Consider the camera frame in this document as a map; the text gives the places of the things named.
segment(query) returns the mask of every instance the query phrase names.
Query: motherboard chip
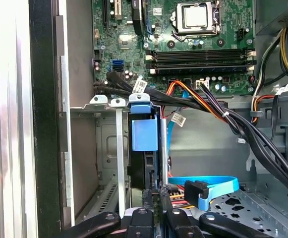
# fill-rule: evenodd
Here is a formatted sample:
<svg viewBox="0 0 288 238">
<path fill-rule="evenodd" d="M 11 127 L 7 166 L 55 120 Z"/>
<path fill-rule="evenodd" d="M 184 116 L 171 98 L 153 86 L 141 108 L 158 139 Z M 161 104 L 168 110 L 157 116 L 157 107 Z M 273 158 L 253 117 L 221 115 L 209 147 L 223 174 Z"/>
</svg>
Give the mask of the motherboard chip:
<svg viewBox="0 0 288 238">
<path fill-rule="evenodd" d="M 221 31 L 220 1 L 178 3 L 170 17 L 173 35 L 218 35 Z"/>
<path fill-rule="evenodd" d="M 206 7 L 186 7 L 184 9 L 184 23 L 186 27 L 206 27 L 208 25 Z"/>
</svg>

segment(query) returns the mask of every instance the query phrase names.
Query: red wire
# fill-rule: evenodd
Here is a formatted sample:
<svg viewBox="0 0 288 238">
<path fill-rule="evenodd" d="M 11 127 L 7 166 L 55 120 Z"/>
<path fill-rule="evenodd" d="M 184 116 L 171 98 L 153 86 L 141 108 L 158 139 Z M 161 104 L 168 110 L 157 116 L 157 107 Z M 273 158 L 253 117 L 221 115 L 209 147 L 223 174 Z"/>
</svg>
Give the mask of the red wire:
<svg viewBox="0 0 288 238">
<path fill-rule="evenodd" d="M 172 205 L 174 204 L 187 204 L 188 202 L 187 201 L 175 201 L 175 202 L 172 202 Z"/>
</svg>

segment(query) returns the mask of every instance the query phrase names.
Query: wire bundle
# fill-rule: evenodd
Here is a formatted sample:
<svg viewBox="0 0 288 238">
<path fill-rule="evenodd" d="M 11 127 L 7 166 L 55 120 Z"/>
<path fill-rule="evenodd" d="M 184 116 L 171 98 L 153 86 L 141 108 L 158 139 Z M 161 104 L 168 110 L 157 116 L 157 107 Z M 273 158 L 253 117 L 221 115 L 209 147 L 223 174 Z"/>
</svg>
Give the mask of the wire bundle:
<svg viewBox="0 0 288 238">
<path fill-rule="evenodd" d="M 120 77 L 108 77 L 108 79 L 111 79 L 112 83 L 120 88 L 114 90 L 115 94 L 122 97 L 131 94 L 132 86 Z M 180 81 L 174 81 L 170 85 L 168 92 L 171 92 L 175 86 L 180 86 L 186 90 L 192 98 L 175 98 L 150 87 L 146 87 L 144 92 L 149 94 L 151 100 L 157 102 L 159 105 L 189 107 L 202 110 L 209 112 L 221 121 L 226 122 L 234 134 L 241 136 L 247 141 L 259 162 L 288 189 L 288 163 L 265 134 L 238 113 L 222 106 L 206 86 L 200 85 L 200 89 L 206 95 L 207 101 L 192 88 Z"/>
</svg>

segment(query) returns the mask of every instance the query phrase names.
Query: metal bracket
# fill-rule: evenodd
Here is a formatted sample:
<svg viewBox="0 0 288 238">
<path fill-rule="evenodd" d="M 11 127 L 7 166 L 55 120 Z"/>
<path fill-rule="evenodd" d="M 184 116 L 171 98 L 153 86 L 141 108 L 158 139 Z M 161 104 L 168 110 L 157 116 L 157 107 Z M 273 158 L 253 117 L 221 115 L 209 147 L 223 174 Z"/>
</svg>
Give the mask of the metal bracket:
<svg viewBox="0 0 288 238">
<path fill-rule="evenodd" d="M 251 111 L 250 115 L 252 118 L 262 118 L 264 116 L 264 112 L 263 111 Z"/>
<path fill-rule="evenodd" d="M 105 95 L 95 95 L 90 103 L 91 105 L 103 105 L 103 104 L 109 104 L 109 100 L 107 96 Z"/>
<path fill-rule="evenodd" d="M 125 177 L 124 177 L 124 138 L 123 138 L 123 109 L 126 101 L 116 98 L 111 101 L 111 107 L 116 108 L 116 147 L 117 147 L 117 179 L 118 179 L 118 212 L 122 218 L 125 212 Z"/>
<path fill-rule="evenodd" d="M 130 103 L 150 103 L 150 96 L 147 93 L 133 93 L 129 96 Z"/>
<path fill-rule="evenodd" d="M 123 98 L 115 98 L 111 101 L 112 108 L 124 108 L 126 107 L 126 101 Z"/>
</svg>

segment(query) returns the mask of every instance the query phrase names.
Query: yellow wire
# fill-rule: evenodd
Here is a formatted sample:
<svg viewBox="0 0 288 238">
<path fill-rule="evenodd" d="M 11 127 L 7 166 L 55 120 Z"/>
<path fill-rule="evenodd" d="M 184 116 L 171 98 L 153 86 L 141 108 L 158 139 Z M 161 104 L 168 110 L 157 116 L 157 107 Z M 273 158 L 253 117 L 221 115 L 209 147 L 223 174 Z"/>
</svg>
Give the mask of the yellow wire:
<svg viewBox="0 0 288 238">
<path fill-rule="evenodd" d="M 170 199 L 171 198 L 178 198 L 178 197 L 184 197 L 184 194 L 178 194 L 178 195 L 170 196 Z"/>
<path fill-rule="evenodd" d="M 190 209 L 190 208 L 194 208 L 194 206 L 187 206 L 187 207 L 183 207 L 184 209 Z"/>
<path fill-rule="evenodd" d="M 283 31 L 281 34 L 281 53 L 282 53 L 282 59 L 284 61 L 284 65 L 288 70 L 288 59 L 287 59 L 287 53 L 286 53 L 286 30 Z"/>
</svg>

